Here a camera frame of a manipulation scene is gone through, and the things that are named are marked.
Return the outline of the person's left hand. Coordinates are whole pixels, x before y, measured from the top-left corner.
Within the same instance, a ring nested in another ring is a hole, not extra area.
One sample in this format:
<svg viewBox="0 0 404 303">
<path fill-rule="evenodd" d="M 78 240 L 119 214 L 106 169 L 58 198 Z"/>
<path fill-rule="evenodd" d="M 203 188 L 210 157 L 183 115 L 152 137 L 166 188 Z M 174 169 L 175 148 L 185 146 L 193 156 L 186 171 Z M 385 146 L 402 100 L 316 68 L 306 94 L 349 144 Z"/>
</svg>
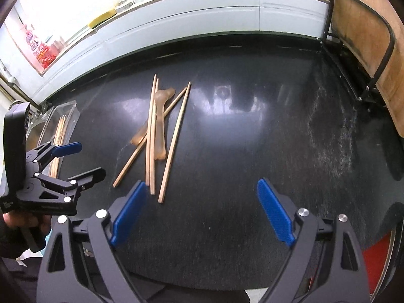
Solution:
<svg viewBox="0 0 404 303">
<path fill-rule="evenodd" d="M 7 227 L 13 230 L 17 228 L 39 227 L 44 236 L 47 236 L 51 230 L 50 215 L 36 216 L 27 211 L 14 210 L 4 213 L 3 220 Z"/>
</svg>

